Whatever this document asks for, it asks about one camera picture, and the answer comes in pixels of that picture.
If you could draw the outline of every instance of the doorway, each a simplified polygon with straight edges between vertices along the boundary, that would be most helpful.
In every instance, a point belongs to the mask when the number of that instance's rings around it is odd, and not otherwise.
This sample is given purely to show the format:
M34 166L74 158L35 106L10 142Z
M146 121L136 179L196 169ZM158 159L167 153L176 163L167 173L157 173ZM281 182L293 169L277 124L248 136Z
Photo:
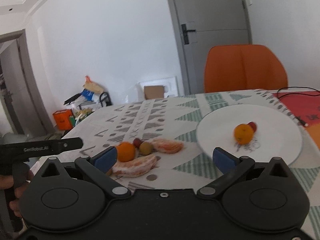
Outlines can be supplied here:
M0 36L0 92L5 113L0 122L7 123L0 126L2 135L34 138L54 131L33 76L24 30Z
M218 45L250 44L245 0L168 0L185 94L204 92L209 50Z

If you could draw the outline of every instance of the orange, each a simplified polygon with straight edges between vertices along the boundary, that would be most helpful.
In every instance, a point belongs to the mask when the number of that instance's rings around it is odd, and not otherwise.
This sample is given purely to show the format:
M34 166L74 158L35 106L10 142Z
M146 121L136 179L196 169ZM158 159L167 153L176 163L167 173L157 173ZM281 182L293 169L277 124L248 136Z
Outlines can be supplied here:
M244 145L251 142L253 134L254 131L252 127L244 123L238 125L233 131L233 136L240 145Z
M118 161L120 162L129 162L135 157L136 148L131 143L122 142L116 146L116 149L118 151Z

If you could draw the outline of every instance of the door handle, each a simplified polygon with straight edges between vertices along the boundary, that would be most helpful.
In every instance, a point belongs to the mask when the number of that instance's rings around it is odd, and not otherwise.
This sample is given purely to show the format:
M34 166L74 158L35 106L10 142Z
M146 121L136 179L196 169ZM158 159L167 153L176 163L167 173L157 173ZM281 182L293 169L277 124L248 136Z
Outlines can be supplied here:
M183 33L183 39L184 39L184 44L187 45L189 44L189 36L188 33L194 33L197 30L188 30L187 29L187 24L181 24L181 28L182 28L182 33Z

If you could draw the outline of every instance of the table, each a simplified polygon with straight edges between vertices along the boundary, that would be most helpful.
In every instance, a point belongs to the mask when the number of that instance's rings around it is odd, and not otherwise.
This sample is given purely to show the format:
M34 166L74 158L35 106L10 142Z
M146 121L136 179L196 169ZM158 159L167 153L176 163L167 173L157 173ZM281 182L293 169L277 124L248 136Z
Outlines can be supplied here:
M153 99L99 109L65 136L82 138L84 147L62 153L58 158L61 162L71 162L83 155L94 156L110 145L132 142L136 137L142 140L156 137L176 139L184 142L184 149L174 155L156 152L159 159L157 167L147 174L138 178L114 179L130 190L198 190L221 173L197 145L196 127L208 113L235 104L271 107L298 123L290 110L273 96L272 91L262 89ZM314 239L320 239L320 152L308 133L302 127L300 129L303 150L290 168L310 199L310 212L302 229ZM40 158L32 171L37 172L47 158Z

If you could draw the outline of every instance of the light switch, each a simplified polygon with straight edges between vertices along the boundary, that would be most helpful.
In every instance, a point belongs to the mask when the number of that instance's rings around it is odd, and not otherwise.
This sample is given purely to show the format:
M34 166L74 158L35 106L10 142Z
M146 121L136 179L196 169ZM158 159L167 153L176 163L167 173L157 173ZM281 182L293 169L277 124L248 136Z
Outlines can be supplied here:
M252 0L247 0L247 6L252 5Z

